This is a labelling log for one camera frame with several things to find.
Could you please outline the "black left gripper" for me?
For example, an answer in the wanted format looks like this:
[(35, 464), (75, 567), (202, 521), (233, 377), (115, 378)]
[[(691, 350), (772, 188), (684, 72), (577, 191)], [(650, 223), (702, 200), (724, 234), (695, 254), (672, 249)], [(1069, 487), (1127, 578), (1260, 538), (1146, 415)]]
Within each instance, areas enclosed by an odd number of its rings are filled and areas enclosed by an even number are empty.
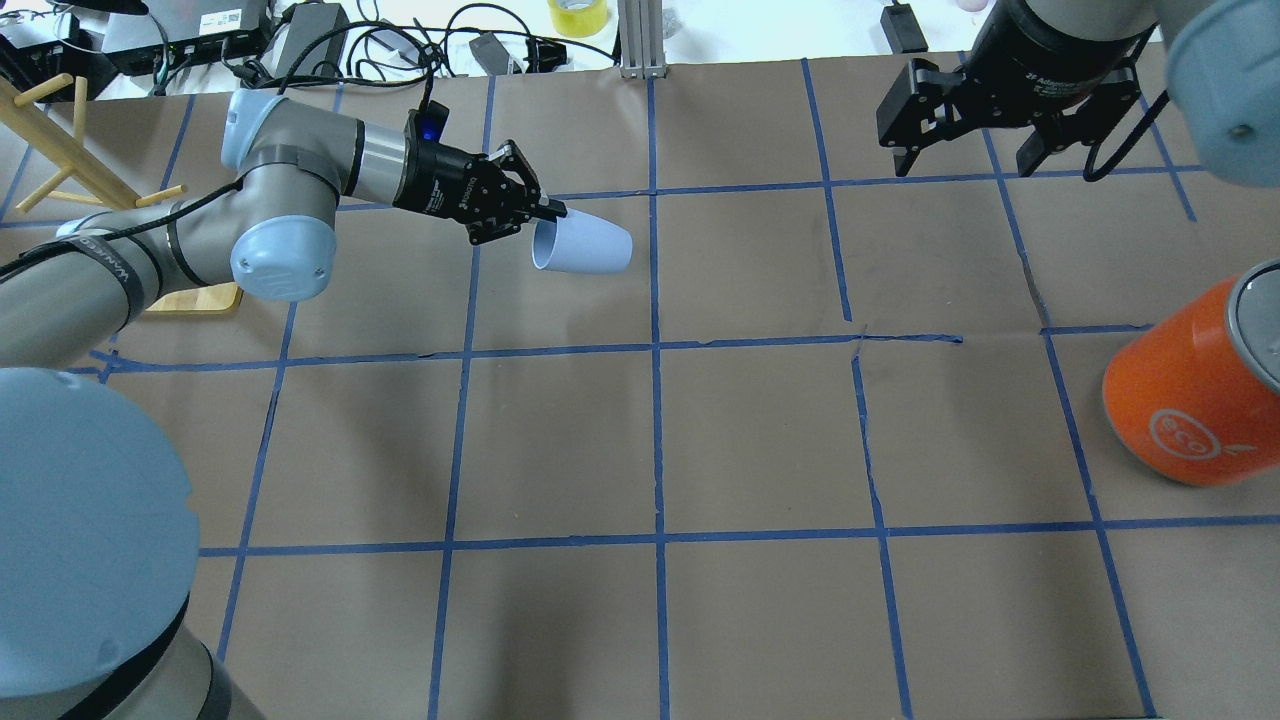
[(532, 220), (558, 222), (567, 206), (543, 192), (538, 173), (513, 141), (486, 156), (440, 143), (438, 123), (411, 111), (393, 206), (461, 224), (472, 246), (517, 234)]

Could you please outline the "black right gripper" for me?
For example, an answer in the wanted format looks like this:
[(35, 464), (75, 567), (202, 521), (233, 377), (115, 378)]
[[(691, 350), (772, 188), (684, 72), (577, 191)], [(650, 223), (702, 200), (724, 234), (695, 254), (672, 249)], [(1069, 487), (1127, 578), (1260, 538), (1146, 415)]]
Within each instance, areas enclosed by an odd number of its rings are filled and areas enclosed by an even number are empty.
[(943, 70), (908, 60), (876, 109), (876, 136), (904, 178), (922, 151), (966, 129), (1020, 128), (1030, 136), (1016, 152), (1018, 176), (1030, 177), (1052, 155), (1106, 136), (1137, 102), (1140, 85), (1128, 59), (1018, 60), (973, 56)]

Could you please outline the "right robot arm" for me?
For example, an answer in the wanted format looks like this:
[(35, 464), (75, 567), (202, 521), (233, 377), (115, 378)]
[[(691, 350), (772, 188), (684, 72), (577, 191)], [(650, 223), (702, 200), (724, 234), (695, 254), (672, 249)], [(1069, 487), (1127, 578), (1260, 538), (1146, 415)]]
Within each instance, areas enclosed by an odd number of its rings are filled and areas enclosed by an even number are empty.
[(877, 113), (881, 146), (904, 177), (922, 150), (977, 129), (1023, 128), (1018, 173), (1071, 147), (1096, 151), (1140, 94), (1137, 59), (1160, 32), (1165, 91), (1107, 161), (1106, 177), (1161, 108), (1179, 108), (1199, 164), (1229, 183), (1279, 182), (1279, 6), (1275, 1), (997, 1), (968, 59), (945, 72), (910, 60)]

